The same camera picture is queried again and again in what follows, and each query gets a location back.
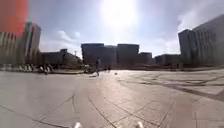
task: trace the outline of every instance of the red light leak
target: red light leak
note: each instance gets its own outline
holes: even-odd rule
[[[0,32],[21,35],[28,14],[28,0],[0,0]]]

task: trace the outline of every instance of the cloud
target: cloud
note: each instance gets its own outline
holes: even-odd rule
[[[70,43],[65,40],[58,40],[58,39],[49,39],[49,38],[41,38],[40,39],[40,46],[41,52],[56,52],[60,49],[66,48],[68,52],[75,54],[77,51],[77,56],[82,57],[81,47],[80,45]]]
[[[74,36],[75,36],[75,38],[80,38],[81,34],[80,34],[80,32],[74,32]]]
[[[58,35],[60,37],[60,39],[67,41],[67,42],[76,42],[76,39],[72,39],[70,36],[67,35],[67,33],[65,33],[65,31],[58,31]]]
[[[203,0],[187,10],[185,13],[180,14],[178,19],[181,24],[178,26],[178,31],[186,28],[192,29],[204,22],[207,22],[224,13],[223,0]]]

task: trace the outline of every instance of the tall building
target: tall building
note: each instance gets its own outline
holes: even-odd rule
[[[97,58],[103,58],[104,44],[102,43],[85,43],[81,44],[81,48],[85,64],[94,65]]]
[[[103,61],[105,66],[116,67],[117,65],[117,46],[105,45],[105,54],[103,54]]]
[[[182,62],[184,64],[196,64],[198,60],[198,49],[195,33],[186,29],[178,34]]]
[[[136,62],[139,52],[137,44],[118,44],[117,45],[117,63],[119,65],[128,66]]]
[[[172,66],[180,63],[179,54],[163,54],[155,57],[156,64],[163,66]]]
[[[22,37],[19,39],[18,62],[35,63],[40,42],[41,28],[32,22],[26,23]]]
[[[35,63],[41,29],[28,22],[21,35],[0,32],[0,64]]]
[[[141,64],[150,64],[152,61],[152,53],[151,52],[141,52],[138,54],[138,63]]]
[[[0,64],[15,64],[17,35],[12,32],[0,32]]]
[[[224,64],[224,15],[179,33],[183,60],[198,64]]]

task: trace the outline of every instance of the dark building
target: dark building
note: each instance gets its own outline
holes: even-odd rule
[[[141,52],[138,54],[138,63],[141,64],[150,64],[152,61],[152,53],[150,52]]]
[[[104,58],[104,44],[102,43],[86,43],[81,44],[82,57],[85,64],[94,65],[97,58]]]
[[[155,57],[156,64],[163,66],[171,66],[180,63],[179,54],[163,54]]]
[[[51,64],[55,68],[73,67],[81,63],[81,59],[68,53],[67,49],[61,49],[59,52],[43,52],[41,53],[41,60],[42,64]]]
[[[137,44],[118,44],[117,63],[120,66],[133,65],[137,61],[139,45]]]
[[[198,63],[198,49],[196,43],[195,32],[191,30],[184,30],[178,34],[181,62],[183,64],[197,64]]]
[[[116,67],[117,64],[117,47],[113,45],[105,45],[103,54],[104,66],[111,68]]]

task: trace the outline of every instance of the sky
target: sky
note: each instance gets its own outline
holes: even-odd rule
[[[41,31],[40,50],[81,43],[135,43],[153,56],[180,53],[178,32],[224,14],[223,0],[30,0],[29,20]]]

